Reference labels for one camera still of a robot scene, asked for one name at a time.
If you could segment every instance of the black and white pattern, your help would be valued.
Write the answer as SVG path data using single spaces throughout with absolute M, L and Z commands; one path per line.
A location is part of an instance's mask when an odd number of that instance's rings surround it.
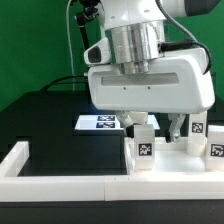
M 97 123 L 96 128 L 112 129 L 112 128 L 115 128 L 115 123 L 113 123 L 113 122 L 100 122 L 100 123 Z
M 152 156 L 152 144 L 139 144 L 139 156 Z
M 103 121 L 103 122 L 108 122 L 108 121 L 115 121 L 115 116 L 98 116 L 97 121 Z
M 224 145 L 212 144 L 211 156 L 213 157 L 224 157 Z
M 204 124 L 203 123 L 192 123 L 192 133 L 203 133 Z

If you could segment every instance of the green backdrop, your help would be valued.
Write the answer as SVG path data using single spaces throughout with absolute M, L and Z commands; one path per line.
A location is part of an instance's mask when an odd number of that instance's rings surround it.
M 0 110 L 25 92 L 39 90 L 53 79 L 70 75 L 65 11 L 68 0 L 1 0 Z M 81 36 L 70 11 L 75 72 L 86 71 Z M 213 54 L 216 94 L 224 99 L 224 1 L 209 15 L 180 21 L 208 45 Z M 88 24 L 91 43 L 99 39 L 97 23 Z M 172 39 L 183 37 L 171 29 Z

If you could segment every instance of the black cable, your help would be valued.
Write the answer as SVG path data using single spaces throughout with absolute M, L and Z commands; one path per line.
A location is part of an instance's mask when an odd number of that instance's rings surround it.
M 47 84 L 46 86 L 41 88 L 40 91 L 46 91 L 49 87 L 51 87 L 52 85 L 54 85 L 55 83 L 58 83 L 60 81 L 64 81 L 64 80 L 68 80 L 68 79 L 75 79 L 75 78 L 85 78 L 85 77 L 83 75 L 64 76 L 64 77 L 55 79 L 54 81 L 50 82 L 49 84 Z
M 162 14 L 166 17 L 166 19 L 172 23 L 175 27 L 177 27 L 179 30 L 181 30 L 185 35 L 187 35 L 191 40 L 197 41 L 196 37 L 189 31 L 187 30 L 184 26 L 182 26 L 180 23 L 178 23 L 172 16 L 170 16 L 165 9 L 163 8 L 160 0 L 156 0 L 156 4 Z
M 55 86 L 55 85 L 70 85 L 70 84 L 88 84 L 88 82 L 58 82 L 58 83 L 52 83 L 49 84 L 48 86 L 45 86 L 44 88 L 41 89 L 41 91 L 47 91 L 50 87 Z
M 205 75 L 210 70 L 210 68 L 212 67 L 212 55 L 211 55 L 211 52 L 209 51 L 208 47 L 206 45 L 202 44 L 202 43 L 193 41 L 192 45 L 195 45 L 195 46 L 198 46 L 198 47 L 202 47 L 205 50 L 205 52 L 206 52 L 206 54 L 208 56 L 208 65 L 207 65 L 207 68 L 206 68 L 206 70 L 204 72 L 204 75 Z
M 80 29 L 80 32 L 82 35 L 84 48 L 85 48 L 85 50 L 88 50 L 89 49 L 89 40 L 88 40 L 86 28 L 85 28 L 85 26 L 80 26 L 79 29 Z
M 161 50 L 163 49 L 164 51 L 171 51 L 170 49 L 172 48 L 173 50 L 177 49 L 186 49 L 189 46 L 198 46 L 201 47 L 205 50 L 207 56 L 208 56 L 208 65 L 207 68 L 205 70 L 205 72 L 203 74 L 206 74 L 211 66 L 212 66 L 212 55 L 208 49 L 208 47 L 200 42 L 197 41 L 197 39 L 195 38 L 195 36 L 189 31 L 187 30 L 184 26 L 182 26 L 180 23 L 178 23 L 172 16 L 170 16 L 165 9 L 163 8 L 161 1 L 160 0 L 155 0 L 156 4 L 158 6 L 158 8 L 160 9 L 160 11 L 162 12 L 162 14 L 166 17 L 166 19 L 173 24 L 176 28 L 178 28 L 180 31 L 182 31 L 186 36 L 188 36 L 190 38 L 190 40 L 188 42 L 186 42 L 186 45 L 184 45 L 184 42 L 177 42 L 177 43 L 163 43 L 163 47 L 161 47 Z

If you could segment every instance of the white cube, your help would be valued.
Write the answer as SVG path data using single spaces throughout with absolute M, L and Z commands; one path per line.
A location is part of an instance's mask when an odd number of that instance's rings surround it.
M 187 152 L 191 156 L 203 156 L 206 145 L 207 112 L 191 114 L 189 119 Z
M 206 170 L 224 171 L 224 126 L 209 126 Z
M 135 125 L 135 170 L 150 170 L 155 161 L 153 125 Z

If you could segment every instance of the metal cylinder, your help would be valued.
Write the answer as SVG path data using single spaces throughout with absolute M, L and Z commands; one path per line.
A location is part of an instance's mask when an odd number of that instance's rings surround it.
M 165 40 L 163 21 L 134 24 L 107 31 L 113 63 L 122 74 L 148 72 L 148 61 L 158 58 Z

